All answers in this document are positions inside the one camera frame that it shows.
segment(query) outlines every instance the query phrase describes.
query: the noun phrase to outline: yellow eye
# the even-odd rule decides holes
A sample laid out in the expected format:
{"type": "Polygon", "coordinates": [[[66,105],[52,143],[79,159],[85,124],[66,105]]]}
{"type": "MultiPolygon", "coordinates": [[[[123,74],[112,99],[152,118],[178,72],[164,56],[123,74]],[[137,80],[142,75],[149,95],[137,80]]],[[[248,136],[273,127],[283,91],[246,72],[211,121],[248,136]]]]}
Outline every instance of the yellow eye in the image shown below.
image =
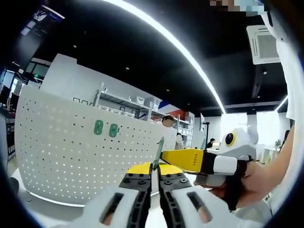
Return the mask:
{"type": "Polygon", "coordinates": [[[225,143],[227,146],[231,146],[236,140],[236,136],[233,133],[229,133],[226,135],[225,143]]]}

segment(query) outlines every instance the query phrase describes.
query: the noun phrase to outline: small green object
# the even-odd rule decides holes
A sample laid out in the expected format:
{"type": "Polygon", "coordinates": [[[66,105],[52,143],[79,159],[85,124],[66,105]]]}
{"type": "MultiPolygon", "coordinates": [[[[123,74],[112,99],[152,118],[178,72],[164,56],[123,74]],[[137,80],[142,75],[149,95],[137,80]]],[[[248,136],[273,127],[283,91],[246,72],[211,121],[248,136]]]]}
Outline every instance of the small green object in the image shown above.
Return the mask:
{"type": "Polygon", "coordinates": [[[96,135],[101,135],[101,133],[103,132],[103,127],[104,127],[104,122],[102,120],[96,120],[94,133],[96,135]]]}
{"type": "Polygon", "coordinates": [[[157,143],[157,144],[159,144],[159,146],[158,146],[155,160],[153,162],[153,171],[156,170],[159,165],[160,158],[162,157],[161,156],[162,155],[162,146],[163,146],[164,142],[165,142],[165,138],[162,137],[161,140],[157,143]]]}
{"type": "Polygon", "coordinates": [[[109,136],[111,138],[115,138],[117,136],[117,133],[119,132],[119,127],[117,124],[113,123],[110,126],[109,136]]]}

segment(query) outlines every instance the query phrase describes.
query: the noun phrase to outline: white desk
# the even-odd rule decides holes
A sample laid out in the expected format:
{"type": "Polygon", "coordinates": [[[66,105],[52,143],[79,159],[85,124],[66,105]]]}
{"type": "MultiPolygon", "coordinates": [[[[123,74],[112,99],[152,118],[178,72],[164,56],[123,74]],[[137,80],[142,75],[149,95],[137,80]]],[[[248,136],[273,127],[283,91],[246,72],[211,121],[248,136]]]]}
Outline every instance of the white desk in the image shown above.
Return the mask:
{"type": "MultiPolygon", "coordinates": [[[[196,176],[190,174],[185,175],[193,184],[196,176]]],[[[19,198],[23,205],[43,227],[49,228],[59,224],[67,224],[82,215],[83,208],[63,206],[31,196],[25,190],[19,169],[13,173],[12,177],[19,181],[19,198]]],[[[162,215],[159,199],[159,195],[151,198],[151,208],[147,218],[146,228],[167,227],[162,215]]]]}

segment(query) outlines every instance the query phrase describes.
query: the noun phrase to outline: white wall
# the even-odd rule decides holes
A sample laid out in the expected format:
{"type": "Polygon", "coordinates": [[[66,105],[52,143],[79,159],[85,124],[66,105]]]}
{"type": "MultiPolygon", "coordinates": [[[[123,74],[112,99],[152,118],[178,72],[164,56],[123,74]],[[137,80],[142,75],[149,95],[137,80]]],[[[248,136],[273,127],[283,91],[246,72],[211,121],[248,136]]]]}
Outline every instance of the white wall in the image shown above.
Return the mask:
{"type": "Polygon", "coordinates": [[[123,98],[136,95],[144,98],[152,96],[108,75],[78,65],[76,59],[62,54],[55,57],[40,89],[65,99],[73,100],[73,97],[77,97],[90,103],[93,102],[102,82],[108,88],[108,93],[123,98]]]}
{"type": "MultiPolygon", "coordinates": [[[[247,124],[257,129],[257,116],[247,115],[247,124]]],[[[285,131],[290,130],[290,121],[286,118],[286,113],[279,113],[280,121],[280,139],[284,139],[285,131]]],[[[208,139],[215,138],[216,141],[221,141],[221,117],[206,117],[205,122],[210,122],[208,139]]],[[[204,139],[204,133],[200,132],[200,118],[196,117],[194,120],[193,129],[193,147],[201,147],[204,139]]]]}

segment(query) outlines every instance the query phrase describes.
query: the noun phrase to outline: bright window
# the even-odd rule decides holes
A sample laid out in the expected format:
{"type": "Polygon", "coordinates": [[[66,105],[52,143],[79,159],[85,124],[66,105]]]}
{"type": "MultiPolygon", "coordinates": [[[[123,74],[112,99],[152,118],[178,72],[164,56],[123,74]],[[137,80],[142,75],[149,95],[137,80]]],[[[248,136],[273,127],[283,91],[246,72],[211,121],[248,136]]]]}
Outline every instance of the bright window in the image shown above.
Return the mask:
{"type": "Polygon", "coordinates": [[[280,137],[280,121],[278,112],[257,112],[258,144],[273,147],[280,137]]]}
{"type": "Polygon", "coordinates": [[[223,114],[221,117],[221,138],[238,127],[243,127],[247,131],[247,113],[223,114]]]}

